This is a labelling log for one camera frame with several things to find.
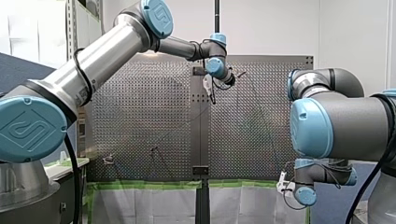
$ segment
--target black metal pole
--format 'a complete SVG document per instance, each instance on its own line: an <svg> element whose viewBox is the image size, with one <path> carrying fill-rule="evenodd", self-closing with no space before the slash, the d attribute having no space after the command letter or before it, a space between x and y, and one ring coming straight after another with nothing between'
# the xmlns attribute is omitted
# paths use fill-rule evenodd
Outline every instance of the black metal pole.
<svg viewBox="0 0 396 224"><path fill-rule="evenodd" d="M215 0L215 33L220 32L220 0Z"/></svg>

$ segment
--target pegboard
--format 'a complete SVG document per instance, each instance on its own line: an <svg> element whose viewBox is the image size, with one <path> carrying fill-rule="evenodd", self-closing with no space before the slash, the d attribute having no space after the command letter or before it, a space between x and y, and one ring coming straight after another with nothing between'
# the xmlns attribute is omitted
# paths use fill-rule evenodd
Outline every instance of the pegboard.
<svg viewBox="0 0 396 224"><path fill-rule="evenodd" d="M197 164L209 166L210 178L277 178L283 164L296 158L287 76L295 68L312 68L312 59L227 60L235 72L247 73L230 90L216 91L216 105L206 95L200 104L192 97L202 88L202 78L191 74L193 63L136 55L125 64L87 108L89 181L193 179ZM110 154L114 164L104 165Z"/></svg>
<svg viewBox="0 0 396 224"><path fill-rule="evenodd" d="M137 55L94 95L91 181L191 178L190 73L184 60Z"/></svg>
<svg viewBox="0 0 396 224"><path fill-rule="evenodd" d="M287 79L291 70L312 69L306 56L231 56L229 65L246 72L228 91L216 91L211 106L210 178L278 179L297 154L290 141Z"/></svg>

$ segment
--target blue joint cap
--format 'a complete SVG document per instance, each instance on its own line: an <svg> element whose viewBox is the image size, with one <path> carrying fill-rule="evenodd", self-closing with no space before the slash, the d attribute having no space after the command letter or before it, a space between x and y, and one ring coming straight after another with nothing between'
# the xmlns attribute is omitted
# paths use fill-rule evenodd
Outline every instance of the blue joint cap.
<svg viewBox="0 0 396 224"><path fill-rule="evenodd" d="M388 89L388 90L382 91L382 93L384 93L387 96L396 97L396 89Z"/></svg>
<svg viewBox="0 0 396 224"><path fill-rule="evenodd" d="M219 58L211 58L207 61L206 72L212 77L221 79L224 76L224 63Z"/></svg>
<svg viewBox="0 0 396 224"><path fill-rule="evenodd" d="M158 38L165 39L172 34L174 24L172 13L163 0L141 0L143 18Z"/></svg>
<svg viewBox="0 0 396 224"><path fill-rule="evenodd" d="M332 123L323 106L312 98L292 104L290 134L294 150L301 155L320 159L332 152Z"/></svg>
<svg viewBox="0 0 396 224"><path fill-rule="evenodd" d="M224 47L227 46L227 37L222 33L214 33L210 36L210 39L219 42Z"/></svg>
<svg viewBox="0 0 396 224"><path fill-rule="evenodd" d="M293 81L293 75L300 71L300 69L294 69L289 73L289 77L288 77L288 98L290 101L295 100L294 96L293 96L293 86L292 86L292 81Z"/></svg>
<svg viewBox="0 0 396 224"><path fill-rule="evenodd" d="M352 171L350 172L349 179L345 183L345 186L355 186L358 182L358 173L356 172L355 168L352 167Z"/></svg>
<svg viewBox="0 0 396 224"><path fill-rule="evenodd" d="M64 112L46 99L0 100L0 161L40 160L61 145L66 132Z"/></svg>
<svg viewBox="0 0 396 224"><path fill-rule="evenodd" d="M304 167L307 167L307 166L311 166L311 165L313 165L313 164L315 164L313 160L309 160L309 159L297 159L297 160L294 162L294 169L297 170L297 169L300 169L300 168L304 168Z"/></svg>
<svg viewBox="0 0 396 224"><path fill-rule="evenodd" d="M317 194L309 187L301 187L294 194L297 202L305 206L312 206L317 202Z"/></svg>

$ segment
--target dark blue panel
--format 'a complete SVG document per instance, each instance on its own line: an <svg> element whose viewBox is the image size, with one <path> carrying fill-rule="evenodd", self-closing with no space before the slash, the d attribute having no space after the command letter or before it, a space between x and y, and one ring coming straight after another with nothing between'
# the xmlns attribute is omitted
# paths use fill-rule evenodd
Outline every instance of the dark blue panel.
<svg viewBox="0 0 396 224"><path fill-rule="evenodd" d="M337 189L334 185L315 184L318 201L311 208L312 224L340 224L345 223L350 205L352 205L358 190L374 169L372 164L354 164L358 173L358 183L354 187L342 187ZM379 175L373 180L370 187L363 195L363 200L368 200L373 191Z"/></svg>

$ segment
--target blue logo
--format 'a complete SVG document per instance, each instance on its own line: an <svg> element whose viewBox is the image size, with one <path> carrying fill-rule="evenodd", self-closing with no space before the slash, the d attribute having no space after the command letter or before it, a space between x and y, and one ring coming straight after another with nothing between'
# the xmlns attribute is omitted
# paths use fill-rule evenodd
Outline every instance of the blue logo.
<svg viewBox="0 0 396 224"><path fill-rule="evenodd" d="M158 4L158 6L154 8L154 15L158 21L163 22L163 27L171 24L171 20L169 19L170 16L166 13L165 5L163 3Z"/></svg>
<svg viewBox="0 0 396 224"><path fill-rule="evenodd" d="M33 152L55 131L55 127L33 109L23 111L0 127L0 135L27 152Z"/></svg>

